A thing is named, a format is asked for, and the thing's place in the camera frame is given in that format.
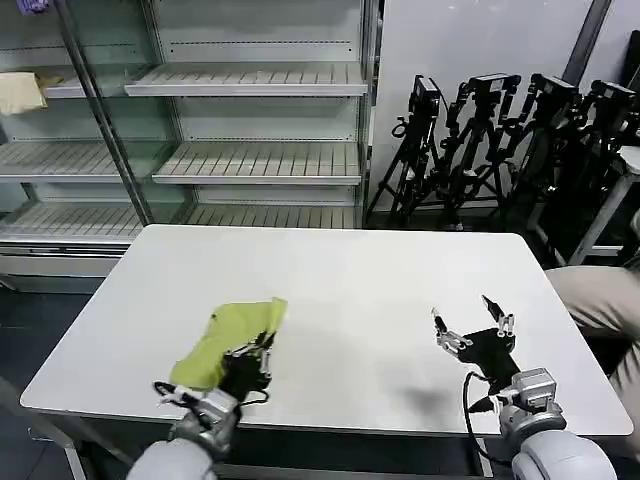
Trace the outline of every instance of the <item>metal pole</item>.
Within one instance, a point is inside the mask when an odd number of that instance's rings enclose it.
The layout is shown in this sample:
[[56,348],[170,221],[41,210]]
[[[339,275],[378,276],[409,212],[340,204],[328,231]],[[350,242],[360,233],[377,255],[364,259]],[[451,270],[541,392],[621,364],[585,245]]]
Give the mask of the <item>metal pole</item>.
[[613,0],[593,0],[587,16],[578,34],[567,66],[562,74],[562,80],[571,85],[578,85],[587,68],[587,63],[595,47],[596,40],[604,24]]
[[622,200],[624,200],[635,178],[636,176],[631,173],[625,173],[620,177],[607,197],[607,200],[604,202],[604,205],[600,208],[589,230],[587,230],[587,233],[582,237],[580,245],[578,245],[573,255],[571,255],[569,265],[580,265],[585,257],[591,255],[591,249],[598,241],[600,234],[609,223],[609,220],[611,220],[611,217],[622,203]]
[[133,208],[138,214],[138,218],[143,225],[154,223],[151,209],[142,195],[140,186],[131,171],[131,166],[129,165],[129,160],[127,158],[127,150],[111,123],[111,119],[104,104],[104,99],[100,94],[100,89],[98,88],[95,80],[95,75],[87,61],[84,50],[78,41],[77,31],[66,0],[53,0],[53,5],[58,13],[60,32],[65,46],[67,47],[71,63],[78,74],[80,84],[82,85],[82,89],[87,97],[91,111],[96,118],[102,137],[104,138],[113,162],[118,169],[122,183],[129,194]]

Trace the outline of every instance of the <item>yellow-green cloth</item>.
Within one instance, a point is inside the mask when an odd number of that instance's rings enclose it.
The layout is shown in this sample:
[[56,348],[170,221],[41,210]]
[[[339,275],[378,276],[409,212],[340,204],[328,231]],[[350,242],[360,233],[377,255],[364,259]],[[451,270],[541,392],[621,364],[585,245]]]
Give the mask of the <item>yellow-green cloth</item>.
[[171,370],[170,381],[186,387],[211,390],[224,376],[222,357],[255,340],[262,332],[275,333],[282,323],[287,302],[227,303],[211,315],[204,336],[191,353]]

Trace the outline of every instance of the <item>table leg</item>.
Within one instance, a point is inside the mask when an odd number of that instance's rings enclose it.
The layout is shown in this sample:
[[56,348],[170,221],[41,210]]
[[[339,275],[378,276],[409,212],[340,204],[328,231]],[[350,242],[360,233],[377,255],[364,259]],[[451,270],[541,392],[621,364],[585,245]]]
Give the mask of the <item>table leg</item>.
[[63,448],[67,455],[69,468],[71,469],[74,480],[87,480],[82,464],[80,463],[80,457],[76,451],[76,446],[71,437],[48,422],[41,415],[23,408],[22,405],[20,405],[20,395],[18,391],[2,377],[0,377],[0,405],[9,410],[11,414],[24,418],[35,429]]
[[591,253],[591,249],[598,241],[602,231],[605,229],[609,220],[611,220],[611,217],[627,195],[631,185],[634,183],[635,177],[636,176],[633,174],[625,173],[616,182],[613,190],[605,200],[604,205],[600,208],[595,220],[591,223],[589,230],[587,230],[587,233],[582,237],[582,240],[573,252],[573,255],[571,255],[569,265],[580,265],[584,261],[585,257]]

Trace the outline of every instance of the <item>white table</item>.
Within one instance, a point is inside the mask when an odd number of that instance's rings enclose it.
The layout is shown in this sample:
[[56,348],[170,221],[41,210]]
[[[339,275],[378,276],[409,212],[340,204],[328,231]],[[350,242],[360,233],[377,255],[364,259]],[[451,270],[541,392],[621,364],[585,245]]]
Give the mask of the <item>white table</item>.
[[[632,423],[525,242],[511,234],[159,226],[144,229],[21,398],[41,412],[169,422],[151,388],[227,302],[289,301],[271,400],[248,425],[460,434],[471,367],[435,342],[430,310],[470,333],[495,325],[481,294],[516,317],[520,368],[547,368],[568,428]],[[483,384],[472,398],[486,392]],[[477,433],[498,433],[493,414]]]

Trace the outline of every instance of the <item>metal frame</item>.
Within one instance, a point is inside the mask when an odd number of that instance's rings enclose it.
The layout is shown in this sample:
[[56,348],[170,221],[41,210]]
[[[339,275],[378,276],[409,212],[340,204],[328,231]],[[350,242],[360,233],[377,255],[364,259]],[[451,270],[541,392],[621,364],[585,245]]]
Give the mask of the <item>metal frame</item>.
[[356,207],[360,208],[360,221],[364,218],[367,209],[369,193],[369,164],[372,153],[369,148],[369,128],[371,126],[374,100],[375,59],[379,53],[376,51],[379,4],[380,0],[361,1],[360,65],[367,84],[367,92],[358,102],[358,145],[360,146],[360,175],[362,181],[356,191]]
[[62,39],[69,53],[71,63],[78,73],[78,78],[85,93],[91,111],[100,127],[107,148],[111,153],[113,162],[118,169],[125,189],[129,194],[133,208],[143,225],[153,223],[153,215],[147,204],[140,186],[138,185],[127,156],[127,150],[122,144],[115,128],[111,123],[105,102],[95,80],[93,69],[87,61],[83,47],[78,40],[78,33],[67,6],[66,0],[53,0],[55,11],[58,15],[58,24]]

